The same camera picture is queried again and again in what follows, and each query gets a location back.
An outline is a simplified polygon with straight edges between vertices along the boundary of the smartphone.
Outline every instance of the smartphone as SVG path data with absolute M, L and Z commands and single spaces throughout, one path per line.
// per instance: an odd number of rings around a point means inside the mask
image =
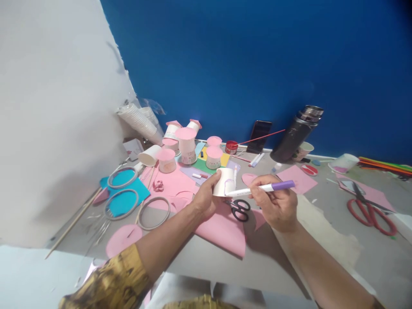
M 255 139 L 258 137 L 268 135 L 271 127 L 272 127 L 272 123 L 270 121 L 261 121 L 261 120 L 256 121 L 254 123 L 250 139 Z M 256 154 L 261 153 L 263 150 L 263 147 L 265 146 L 266 139 L 267 137 L 255 140 L 253 142 L 249 142 L 246 152 L 256 153 Z

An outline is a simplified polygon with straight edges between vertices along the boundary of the black thermos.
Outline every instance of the black thermos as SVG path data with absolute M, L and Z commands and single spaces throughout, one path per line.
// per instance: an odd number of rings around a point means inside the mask
M 293 118 L 292 125 L 286 130 L 280 144 L 273 148 L 270 157 L 276 162 L 286 163 L 317 127 L 322 115 L 323 109 L 320 107 L 306 105 Z

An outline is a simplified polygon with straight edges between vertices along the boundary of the patterned sleeve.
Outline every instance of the patterned sleeve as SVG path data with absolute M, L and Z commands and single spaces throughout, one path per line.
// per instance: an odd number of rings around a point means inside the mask
M 63 297 L 59 308 L 134 308 L 140 306 L 150 288 L 133 244 L 96 269 L 77 292 Z

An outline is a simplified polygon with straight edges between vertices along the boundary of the hand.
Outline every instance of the hand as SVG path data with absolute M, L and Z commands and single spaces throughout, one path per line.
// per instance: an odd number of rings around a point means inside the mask
M 278 177 L 264 175 L 257 177 L 250 186 L 256 205 L 262 208 L 267 223 L 281 233 L 293 232 L 297 228 L 297 196 L 291 189 L 265 192 L 260 185 L 281 182 Z
M 223 198 L 213 196 L 213 188 L 218 183 L 220 176 L 221 171 L 218 170 L 214 175 L 209 177 L 209 179 L 200 186 L 199 191 L 190 203 L 190 206 L 202 216 L 202 221 L 213 216 L 216 211 L 216 205 L 223 201 Z

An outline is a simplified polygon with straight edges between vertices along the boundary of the right hand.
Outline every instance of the right hand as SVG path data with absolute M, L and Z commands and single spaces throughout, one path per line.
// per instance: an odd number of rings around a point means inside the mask
M 267 223 L 281 233 L 293 232 L 298 226 L 296 215 L 297 196 L 291 189 L 265 192 L 258 186 L 281 182 L 272 175 L 257 177 L 250 186 L 256 205 L 262 208 Z

